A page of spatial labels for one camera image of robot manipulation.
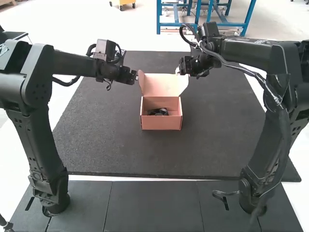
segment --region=concrete floor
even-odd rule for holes
[[[244,20],[249,0],[234,0],[229,21]],[[155,0],[137,0],[137,8],[125,6],[120,12],[108,0],[30,0],[0,13],[6,30],[26,31],[34,43],[51,44],[56,49],[84,54],[97,38],[116,41],[126,50],[188,51],[179,35],[156,35]],[[309,6],[303,0],[257,0],[247,36],[259,39],[309,39]],[[262,92],[249,79],[257,98]],[[49,103],[52,129],[79,83],[69,87],[53,85]],[[309,190],[309,128],[299,136],[291,150],[291,159],[299,171],[301,183],[284,183],[284,188],[304,231],[309,231],[306,191]],[[0,110],[0,183],[10,191],[0,191],[0,211],[10,218],[28,186],[28,162],[14,126]],[[110,177],[70,176],[70,179],[113,179]]]

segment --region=robotic arm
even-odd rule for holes
[[[7,40],[0,48],[0,108],[13,122],[24,147],[33,195],[40,199],[45,215],[57,215],[67,208],[70,197],[68,172],[58,155],[48,118],[52,82],[70,86],[85,76],[106,81],[110,88],[113,81],[134,84],[137,72],[123,66],[126,51],[108,40],[89,47],[87,55],[94,58],[15,40]],[[53,74],[77,76],[66,83]]]
[[[197,43],[184,37],[184,27],[193,32]],[[190,25],[182,25],[180,35],[191,47],[191,56],[180,60],[180,74],[205,77],[212,68],[224,65],[256,78],[264,89],[267,112],[263,131],[250,162],[241,170],[239,191],[235,192],[245,212],[262,215],[267,199],[281,182],[290,148],[309,121],[309,41],[225,37],[215,22],[204,23],[197,33]],[[262,69],[267,77],[229,61]]]

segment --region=blue metal frame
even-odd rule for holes
[[[187,15],[190,15],[191,13],[191,7],[192,7],[192,1],[193,0],[183,0],[183,4],[175,4],[175,3],[162,3],[162,0],[157,0],[156,4],[156,9],[157,9],[157,14],[156,14],[156,33],[160,34],[161,33],[161,27],[180,27],[182,23],[179,22],[179,17],[178,17],[178,6],[183,6],[187,7]],[[247,28],[252,16],[252,12],[255,6],[256,0],[251,0],[249,9],[246,15],[246,19],[244,23],[230,23],[226,19],[225,16],[228,16],[232,0],[228,0],[228,3],[220,3],[220,0],[209,0],[208,3],[202,3],[202,0],[197,0],[197,13],[195,17],[195,22],[191,23],[191,25],[197,30],[198,26],[198,20],[199,20],[199,15],[200,15],[200,9],[202,5],[207,5],[208,7],[208,14],[207,14],[207,20],[206,22],[211,21],[211,13],[212,9],[215,10],[215,12],[218,14],[221,23],[218,23],[218,26],[224,26],[224,27],[241,27],[243,28],[241,32],[241,36],[245,36],[247,32]],[[173,6],[174,9],[174,17],[175,17],[175,23],[160,23],[160,16],[162,15],[162,6]],[[223,15],[222,12],[220,11],[218,6],[226,6],[227,10],[225,14]]]
[[[251,15],[256,3],[256,0],[251,0],[250,5],[249,5],[249,9],[246,15],[246,19],[244,23],[230,23],[228,22],[228,20],[226,19],[225,16],[227,16],[229,14],[230,11],[230,7],[231,7],[231,3],[232,0],[228,0],[228,3],[218,3],[219,1],[216,0],[216,2],[214,2],[214,0],[209,0],[209,3],[202,3],[202,5],[208,5],[208,14],[207,14],[207,20],[206,22],[210,22],[211,21],[211,13],[212,13],[212,8],[214,8],[215,12],[218,14],[220,20],[222,21],[222,23],[218,23],[218,26],[224,26],[224,27],[242,27],[243,30],[241,32],[241,36],[245,36],[246,32],[247,32],[247,28],[251,19]],[[222,12],[220,11],[220,9],[218,8],[218,6],[227,6],[227,10],[225,12],[225,15],[222,14]]]
[[[188,9],[187,15],[190,15],[192,2],[193,0],[184,0],[183,4],[175,4],[175,3],[162,3],[162,0],[157,0],[156,1],[156,33],[158,35],[161,33],[161,27],[180,27],[182,23],[179,22],[177,7],[178,6],[187,7]],[[194,27],[195,30],[197,30],[201,0],[197,0],[197,2],[199,3],[199,8],[198,8],[199,10],[196,13],[195,22],[190,23]],[[162,15],[162,6],[173,6],[175,23],[160,23],[160,16]]]

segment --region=black mat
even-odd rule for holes
[[[225,205],[211,194],[236,189],[237,181],[70,181],[70,206],[48,218],[39,199],[25,211],[29,187],[11,222],[16,232],[243,232],[251,217],[238,196]],[[267,208],[250,232],[303,231],[282,185]]]
[[[129,51],[125,65],[146,73],[174,73],[183,52]],[[264,111],[245,76],[214,69],[190,78],[181,95],[181,131],[140,129],[140,86],[110,91],[84,78],[54,136],[71,174],[236,179],[253,154]],[[283,181],[300,181],[288,161]]]

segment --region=pink box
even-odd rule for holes
[[[188,75],[144,73],[139,70],[142,92],[140,123],[142,130],[180,130],[183,110],[180,94],[189,84]],[[167,108],[168,116],[149,116],[148,110]]]

